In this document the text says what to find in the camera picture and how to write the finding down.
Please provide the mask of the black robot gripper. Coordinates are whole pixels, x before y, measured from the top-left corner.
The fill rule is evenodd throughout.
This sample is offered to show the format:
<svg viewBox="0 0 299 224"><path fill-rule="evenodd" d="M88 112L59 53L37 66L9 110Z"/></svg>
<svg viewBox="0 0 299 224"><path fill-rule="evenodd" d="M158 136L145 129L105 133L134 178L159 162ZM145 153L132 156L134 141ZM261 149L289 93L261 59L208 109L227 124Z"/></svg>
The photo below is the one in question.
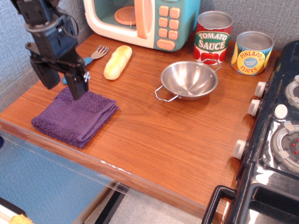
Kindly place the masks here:
<svg viewBox="0 0 299 224"><path fill-rule="evenodd" d="M25 15L25 29L34 42L27 43L30 63L42 84L48 89L60 82L64 74L74 100L79 100L89 90L89 72L84 63L64 59L78 44L75 28L69 15Z"/></svg>

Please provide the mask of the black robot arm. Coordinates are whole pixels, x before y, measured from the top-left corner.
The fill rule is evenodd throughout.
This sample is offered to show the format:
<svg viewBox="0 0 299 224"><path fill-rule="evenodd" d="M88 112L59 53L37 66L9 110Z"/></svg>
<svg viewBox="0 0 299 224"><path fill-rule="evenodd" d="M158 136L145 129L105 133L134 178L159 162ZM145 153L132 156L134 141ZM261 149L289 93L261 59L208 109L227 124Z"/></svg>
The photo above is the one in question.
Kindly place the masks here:
<svg viewBox="0 0 299 224"><path fill-rule="evenodd" d="M90 76L84 59L76 52L79 30L71 16L59 10L57 0L14 0L12 4L34 39L26 49L42 84L52 89L63 73L73 98L80 99L89 90Z"/></svg>

